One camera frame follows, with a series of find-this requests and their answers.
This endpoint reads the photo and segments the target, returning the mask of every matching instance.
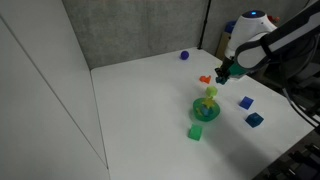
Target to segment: gray wall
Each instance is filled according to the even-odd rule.
[[[212,0],[203,47],[214,54],[227,21],[259,9],[288,20],[307,0]],[[89,67],[197,46],[208,0],[63,0]]]

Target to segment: white table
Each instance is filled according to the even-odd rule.
[[[92,71],[111,180],[251,179],[308,134],[312,127],[287,100],[245,76],[217,85],[221,61],[203,50],[181,51],[96,68]],[[205,96],[211,75],[221,107],[212,122],[196,121],[192,103]],[[247,111],[238,106],[254,99]],[[253,112],[264,121],[251,128]],[[187,137],[192,123],[201,140]]]

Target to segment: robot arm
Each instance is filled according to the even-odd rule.
[[[217,82],[224,84],[236,63],[247,71],[279,61],[279,56],[302,40],[320,33],[320,1],[315,1],[279,28],[261,11],[250,11],[237,21],[223,65],[216,69]]]

